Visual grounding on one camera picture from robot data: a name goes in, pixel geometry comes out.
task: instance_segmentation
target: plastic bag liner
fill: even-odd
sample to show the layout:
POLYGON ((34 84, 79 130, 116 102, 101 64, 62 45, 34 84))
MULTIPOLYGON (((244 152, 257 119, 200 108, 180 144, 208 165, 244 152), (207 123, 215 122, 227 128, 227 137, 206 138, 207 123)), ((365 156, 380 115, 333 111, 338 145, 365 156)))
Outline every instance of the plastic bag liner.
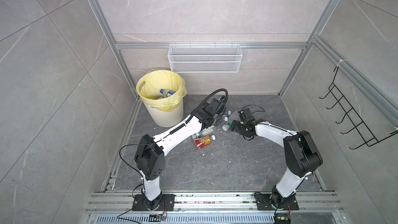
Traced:
POLYGON ((138 95, 145 105, 163 112, 171 112, 187 94, 185 80, 170 70, 157 70, 144 75, 136 86, 138 95), (167 98, 162 97, 161 89, 171 89, 175 93, 167 98))

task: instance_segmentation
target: clear plastic bottle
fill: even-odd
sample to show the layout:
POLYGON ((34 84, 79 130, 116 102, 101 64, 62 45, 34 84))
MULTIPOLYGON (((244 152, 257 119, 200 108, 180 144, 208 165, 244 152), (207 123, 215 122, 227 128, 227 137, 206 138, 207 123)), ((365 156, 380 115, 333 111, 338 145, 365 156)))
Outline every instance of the clear plastic bottle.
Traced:
POLYGON ((197 133, 195 133, 195 134, 192 134, 191 137, 192 137, 193 140, 195 140, 195 139, 197 139, 197 138, 206 137, 206 136, 212 134, 214 131, 215 131, 214 126, 211 126, 211 127, 206 128, 206 129, 203 129, 203 130, 200 131, 200 132, 197 132, 197 133))
POLYGON ((214 135, 197 138, 197 139, 195 139, 195 147, 197 150, 200 150, 203 147, 210 145, 210 143, 214 140, 216 140, 216 136, 214 136, 214 135))
POLYGON ((163 94, 163 98, 170 97, 174 94, 174 92, 171 89, 161 89, 160 93, 163 94))
POLYGON ((238 111, 235 111, 234 113, 231 114, 231 116, 228 118, 228 121, 222 126, 222 129, 224 131, 228 131, 229 128, 231 127, 232 121, 239 121, 239 114, 238 111))

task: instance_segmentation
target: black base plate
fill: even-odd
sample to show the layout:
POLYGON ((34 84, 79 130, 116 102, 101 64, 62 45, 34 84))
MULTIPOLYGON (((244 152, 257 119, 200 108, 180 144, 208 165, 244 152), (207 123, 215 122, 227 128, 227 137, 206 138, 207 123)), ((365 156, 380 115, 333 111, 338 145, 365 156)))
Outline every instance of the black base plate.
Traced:
MULTIPOLYGON (((271 194, 263 194, 256 193, 254 198, 256 198, 257 209, 258 210, 275 210, 271 205, 271 194)), ((297 204, 296 197, 293 197, 290 201, 288 201, 288 205, 290 205, 290 210, 299 210, 299 205, 297 204)), ((289 207, 278 210, 289 210, 289 207)))
MULTIPOLYGON (((144 196, 141 195, 136 195, 134 199, 134 204, 132 205, 132 211, 149 211, 147 203, 145 202, 144 199, 142 199, 144 196)), ((164 206, 166 207, 166 211, 173 211, 174 209, 174 199, 176 195, 164 195, 162 194, 162 200, 164 202, 164 206)), ((162 204, 159 205, 159 207, 153 211, 163 211, 163 206, 162 204)))

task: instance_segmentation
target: floor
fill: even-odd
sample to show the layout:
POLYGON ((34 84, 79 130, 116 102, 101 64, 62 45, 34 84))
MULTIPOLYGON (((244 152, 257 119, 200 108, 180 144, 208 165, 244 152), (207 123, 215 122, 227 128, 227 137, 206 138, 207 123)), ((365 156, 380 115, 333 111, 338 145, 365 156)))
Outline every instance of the floor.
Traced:
MULTIPOLYGON (((185 116, 205 97, 185 96, 185 116)), ((230 95, 227 110, 233 112, 248 104, 257 104, 265 109, 265 112, 254 113, 256 118, 294 130, 279 96, 230 95)), ((156 135, 167 129, 157 126, 142 104, 129 143, 136 144, 145 134, 156 135)), ((216 140, 202 150, 195 150, 192 139, 188 138, 166 156, 166 172, 160 179, 162 190, 270 191, 279 182, 286 170, 281 146, 257 136, 246 141, 236 132, 223 131, 221 126, 218 126, 214 135, 216 140)), ((135 151, 136 146, 129 146, 123 157, 133 166, 135 151)), ((122 163, 114 189, 133 189, 140 183, 137 172, 122 163)), ((321 188, 316 177, 312 175, 304 180, 299 191, 321 191, 321 188)))

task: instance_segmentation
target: wire basket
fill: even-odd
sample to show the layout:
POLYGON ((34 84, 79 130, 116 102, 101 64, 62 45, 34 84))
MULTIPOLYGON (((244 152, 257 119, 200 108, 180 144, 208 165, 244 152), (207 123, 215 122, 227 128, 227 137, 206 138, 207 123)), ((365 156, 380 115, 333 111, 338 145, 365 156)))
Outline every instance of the wire basket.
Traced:
POLYGON ((175 44, 167 54, 173 72, 238 72, 242 50, 237 44, 175 44))

